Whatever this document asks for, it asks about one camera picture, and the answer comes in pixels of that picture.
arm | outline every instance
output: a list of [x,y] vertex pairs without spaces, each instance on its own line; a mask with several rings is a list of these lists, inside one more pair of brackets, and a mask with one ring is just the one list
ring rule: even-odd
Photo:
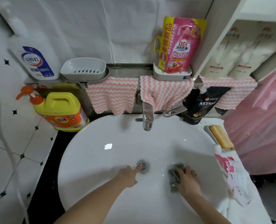
[[121,192],[137,184],[135,178],[141,166],[121,169],[116,177],[84,196],[54,224],[102,224]]
[[231,224],[213,205],[200,195],[200,184],[194,170],[187,166],[185,169],[186,173],[179,168],[177,168],[177,171],[180,174],[181,183],[175,183],[174,186],[200,216],[204,224]]

striped cloth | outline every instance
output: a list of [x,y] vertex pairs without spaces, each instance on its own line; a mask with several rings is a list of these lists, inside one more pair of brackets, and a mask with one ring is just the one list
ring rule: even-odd
[[210,86],[231,87],[231,90],[224,94],[215,105],[215,107],[226,110],[235,109],[236,106],[257,86],[257,82],[252,77],[248,77],[244,80],[236,80],[230,77],[214,80],[206,79],[200,75],[200,78],[202,79],[203,87],[206,89]]
[[109,77],[105,82],[88,85],[86,91],[96,113],[111,110],[120,115],[133,111],[137,87],[138,79]]
[[154,111],[170,110],[172,105],[188,96],[194,85],[189,78],[182,82],[158,81],[153,76],[140,76],[141,99]]

black pouch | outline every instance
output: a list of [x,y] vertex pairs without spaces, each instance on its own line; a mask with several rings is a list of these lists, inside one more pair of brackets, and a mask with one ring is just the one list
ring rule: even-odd
[[231,88],[221,86],[211,86],[205,93],[198,94],[193,106],[189,107],[184,121],[196,125],[214,107],[220,98]]

faucet spout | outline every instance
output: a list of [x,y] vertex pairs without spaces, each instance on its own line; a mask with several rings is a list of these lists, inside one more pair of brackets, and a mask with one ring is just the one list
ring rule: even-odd
[[150,131],[153,126],[153,106],[149,103],[142,102],[143,129]]

yellow soap bar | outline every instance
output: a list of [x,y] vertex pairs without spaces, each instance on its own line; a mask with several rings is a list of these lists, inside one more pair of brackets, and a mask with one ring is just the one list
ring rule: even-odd
[[217,139],[218,143],[220,144],[221,148],[223,149],[230,149],[233,148],[233,143],[229,139],[226,132],[223,130],[221,126],[211,126],[210,127],[211,132]]

